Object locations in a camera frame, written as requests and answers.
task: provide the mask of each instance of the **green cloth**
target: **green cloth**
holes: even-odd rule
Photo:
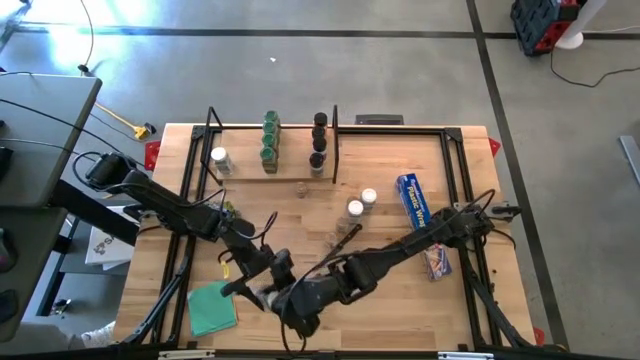
[[[231,296],[220,294],[220,289],[226,284],[226,281],[215,281],[191,291],[187,296],[193,336],[210,334],[237,324]]]

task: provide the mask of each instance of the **blue box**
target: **blue box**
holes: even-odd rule
[[[400,194],[402,206],[409,217],[413,230],[426,226],[431,219],[431,213],[416,174],[398,176],[396,190]],[[445,247],[442,245],[435,244],[429,247],[423,251],[423,257],[427,265],[429,280],[440,280],[443,276],[451,274],[451,263],[449,263]]]

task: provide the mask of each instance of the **white cap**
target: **white cap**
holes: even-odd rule
[[[349,214],[352,216],[360,216],[362,215],[362,212],[364,211],[364,205],[362,205],[362,203],[358,200],[353,200],[351,202],[349,202],[349,205],[347,206],[347,209],[349,210]]]
[[[362,194],[360,195],[360,197],[362,198],[362,202],[373,204],[374,202],[376,202],[378,194],[373,189],[364,189],[362,190]]]
[[[227,157],[227,150],[223,147],[217,147],[211,150],[211,158],[213,161],[222,161]]]

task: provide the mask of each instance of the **gray floor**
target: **gray floor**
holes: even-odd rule
[[[486,32],[511,31],[511,1],[476,4]],[[95,25],[472,30],[464,0],[101,0],[87,5]],[[589,28],[636,25],[639,15],[637,1],[611,0]],[[77,1],[36,0],[24,21],[85,26],[86,17]],[[49,34],[16,32],[0,53],[0,64],[77,74],[89,43],[73,26]],[[638,44],[587,41],[578,50],[556,52],[555,67],[572,79],[593,82],[603,72],[638,66]],[[579,88],[551,74],[549,57],[525,58],[515,41],[487,40],[487,46],[569,344],[576,352],[637,357],[640,280],[634,260],[640,250],[635,241],[640,189],[617,137],[640,137],[640,73],[609,78],[592,90]],[[255,123],[265,109],[275,108],[293,123],[308,122],[311,114],[337,103],[344,123],[353,123],[356,114],[397,113],[409,124],[484,125],[500,140],[473,39],[101,35],[89,65],[104,81],[102,104],[160,131],[167,122],[203,121],[209,105],[229,122]],[[94,113],[108,119],[99,110]],[[142,159],[141,144],[95,120],[88,128]],[[106,150],[100,146],[83,136],[78,150]],[[502,151],[496,165],[503,192],[515,200]],[[519,222],[514,234],[534,325],[549,337]],[[81,296],[74,288],[89,281],[68,279],[69,296]],[[105,314],[117,305],[97,299],[87,316],[106,321]],[[89,323],[70,330],[87,330],[83,326]]]

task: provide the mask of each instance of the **shoe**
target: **shoe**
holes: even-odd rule
[[[115,321],[112,321],[102,329],[88,331],[80,337],[86,348],[96,348],[109,346],[113,342],[113,327],[116,325]]]

